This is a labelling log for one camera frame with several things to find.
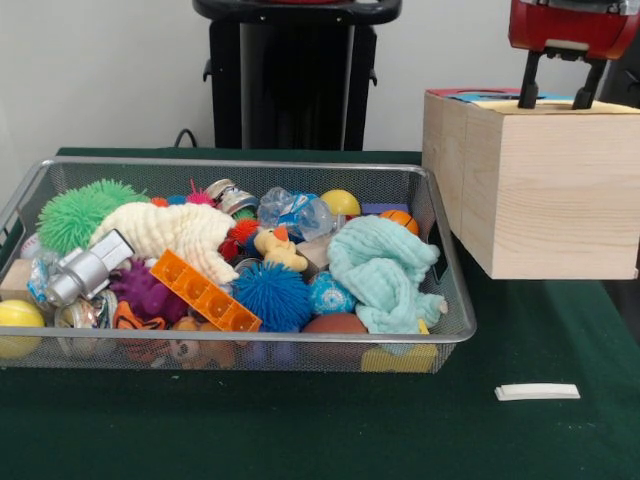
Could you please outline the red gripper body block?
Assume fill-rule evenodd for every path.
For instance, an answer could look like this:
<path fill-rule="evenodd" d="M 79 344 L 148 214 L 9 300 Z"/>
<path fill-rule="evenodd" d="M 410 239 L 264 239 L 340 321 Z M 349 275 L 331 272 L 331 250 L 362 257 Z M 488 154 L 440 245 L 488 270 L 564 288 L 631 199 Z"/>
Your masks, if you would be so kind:
<path fill-rule="evenodd" d="M 556 48 L 616 60 L 638 29 L 637 1 L 513 1 L 508 38 L 514 48 Z"/>

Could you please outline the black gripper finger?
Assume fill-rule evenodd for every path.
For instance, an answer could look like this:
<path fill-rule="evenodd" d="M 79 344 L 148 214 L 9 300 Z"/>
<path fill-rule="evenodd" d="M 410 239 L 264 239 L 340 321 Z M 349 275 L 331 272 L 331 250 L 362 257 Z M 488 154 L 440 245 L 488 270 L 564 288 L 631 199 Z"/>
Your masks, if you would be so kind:
<path fill-rule="evenodd" d="M 587 74 L 584 85 L 577 91 L 574 98 L 573 110 L 588 110 L 592 107 L 595 95 L 606 69 L 605 59 L 587 59 L 590 70 Z"/>
<path fill-rule="evenodd" d="M 536 76 L 542 54 L 542 51 L 530 50 L 528 52 L 518 100 L 518 107 L 520 109 L 534 109 L 536 107 L 539 95 L 539 87 L 536 82 Z"/>

